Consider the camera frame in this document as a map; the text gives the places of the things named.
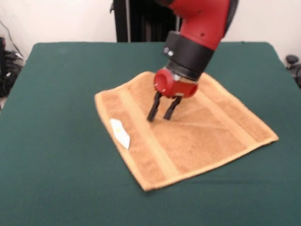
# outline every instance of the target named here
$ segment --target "green tablecloth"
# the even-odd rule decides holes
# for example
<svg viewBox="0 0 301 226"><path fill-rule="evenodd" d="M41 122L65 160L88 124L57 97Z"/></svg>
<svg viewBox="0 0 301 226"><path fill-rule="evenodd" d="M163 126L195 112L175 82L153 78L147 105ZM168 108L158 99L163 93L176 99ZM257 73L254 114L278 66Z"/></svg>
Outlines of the green tablecloth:
<svg viewBox="0 0 301 226"><path fill-rule="evenodd" d="M37 44L0 114L1 226L299 226L301 90L267 43L222 43L208 69L280 137L144 193L94 94L166 63L162 43Z"/></svg>

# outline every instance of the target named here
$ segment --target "red robot arm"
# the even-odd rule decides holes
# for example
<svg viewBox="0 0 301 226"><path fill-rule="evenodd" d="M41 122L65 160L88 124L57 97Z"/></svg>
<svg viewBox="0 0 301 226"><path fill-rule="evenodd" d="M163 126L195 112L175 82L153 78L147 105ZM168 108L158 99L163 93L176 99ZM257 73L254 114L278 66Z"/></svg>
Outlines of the red robot arm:
<svg viewBox="0 0 301 226"><path fill-rule="evenodd" d="M155 103L148 116L153 121L162 96L174 98L164 118L169 120L182 98L192 97L198 80L225 36L238 6L238 0L157 0L183 19L180 32L171 31L164 52L166 66L157 71Z"/></svg>

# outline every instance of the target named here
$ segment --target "towel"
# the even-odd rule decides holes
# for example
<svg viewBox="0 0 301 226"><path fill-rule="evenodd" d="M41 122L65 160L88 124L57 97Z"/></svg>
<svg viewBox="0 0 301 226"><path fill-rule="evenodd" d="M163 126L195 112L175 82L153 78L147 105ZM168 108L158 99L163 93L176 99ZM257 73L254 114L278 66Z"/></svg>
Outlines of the towel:
<svg viewBox="0 0 301 226"><path fill-rule="evenodd" d="M163 97L155 120L148 122L154 76L144 72L95 95L103 125L144 191L200 175L278 141L268 125L206 73L171 120L163 117L173 100ZM130 137L128 149L114 136L110 119L122 123Z"/></svg>

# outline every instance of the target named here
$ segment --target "white tag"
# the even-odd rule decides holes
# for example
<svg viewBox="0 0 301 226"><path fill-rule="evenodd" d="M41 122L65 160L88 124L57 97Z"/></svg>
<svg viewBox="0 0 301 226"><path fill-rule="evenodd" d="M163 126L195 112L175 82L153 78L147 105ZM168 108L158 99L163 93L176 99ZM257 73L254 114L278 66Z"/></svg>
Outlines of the white tag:
<svg viewBox="0 0 301 226"><path fill-rule="evenodd" d="M121 121L117 119L110 119L110 123L113 129L115 138L124 146L127 150L130 148L130 136L127 134Z"/></svg>

